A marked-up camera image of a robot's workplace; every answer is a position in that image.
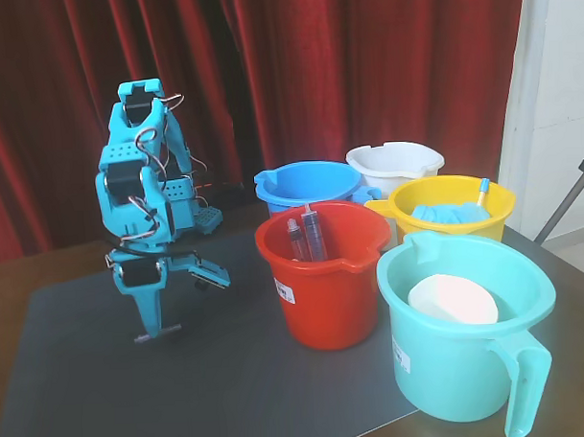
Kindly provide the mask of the teal gripper black motor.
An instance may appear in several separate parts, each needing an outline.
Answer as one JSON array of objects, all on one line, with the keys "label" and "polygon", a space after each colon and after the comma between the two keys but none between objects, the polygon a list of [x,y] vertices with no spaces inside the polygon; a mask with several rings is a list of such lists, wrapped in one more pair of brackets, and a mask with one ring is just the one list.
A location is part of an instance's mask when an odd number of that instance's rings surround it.
[{"label": "teal gripper black motor", "polygon": [[198,259],[195,250],[151,252],[116,247],[105,254],[106,266],[111,270],[116,286],[123,293],[131,294],[150,337],[160,334],[160,290],[167,286],[169,272],[195,265]]}]

